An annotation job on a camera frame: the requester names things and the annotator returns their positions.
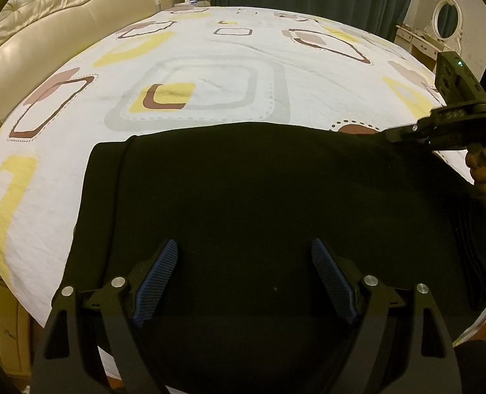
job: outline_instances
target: silver screw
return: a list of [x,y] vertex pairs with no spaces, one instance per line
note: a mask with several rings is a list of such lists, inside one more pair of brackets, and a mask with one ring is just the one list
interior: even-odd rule
[[126,283],[126,280],[124,280],[124,277],[115,277],[112,280],[112,286],[113,287],[123,287],[124,283]]
[[367,286],[377,286],[378,285],[378,279],[373,275],[365,276],[364,281],[365,281],[365,284]]
[[416,289],[418,290],[418,292],[423,293],[423,294],[429,293],[429,288],[423,283],[418,284],[416,286]]
[[62,296],[70,296],[73,293],[73,287],[66,286],[64,289],[61,290]]

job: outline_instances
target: vanity table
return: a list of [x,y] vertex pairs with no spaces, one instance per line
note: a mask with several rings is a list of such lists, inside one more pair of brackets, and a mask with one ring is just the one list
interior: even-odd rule
[[439,52],[455,51],[460,54],[462,13],[455,0],[440,0],[433,18],[424,31],[408,25],[396,25],[394,43],[404,48],[432,72],[436,72]]

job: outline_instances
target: bed sheet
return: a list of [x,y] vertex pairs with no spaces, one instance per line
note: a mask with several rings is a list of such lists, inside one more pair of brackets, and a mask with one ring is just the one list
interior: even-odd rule
[[[243,121],[375,133],[443,104],[414,57],[338,22],[249,7],[160,12],[71,59],[3,124],[0,274],[44,326],[96,143]],[[463,152],[438,155],[471,181]]]

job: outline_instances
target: cream leather headboard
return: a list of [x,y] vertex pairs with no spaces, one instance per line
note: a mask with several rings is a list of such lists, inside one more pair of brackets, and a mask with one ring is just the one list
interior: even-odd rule
[[[161,10],[173,0],[161,0]],[[61,65],[158,11],[154,0],[9,0],[0,13],[0,119]]]

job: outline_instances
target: ridged blue pad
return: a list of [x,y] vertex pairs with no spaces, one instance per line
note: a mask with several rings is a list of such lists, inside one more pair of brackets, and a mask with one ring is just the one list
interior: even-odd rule
[[135,311],[132,322],[141,327],[146,320],[154,315],[155,308],[161,299],[168,280],[177,263],[177,243],[169,240],[165,248],[137,289],[135,295]]
[[359,315],[354,291],[319,238],[312,242],[312,262],[337,314],[351,324]]

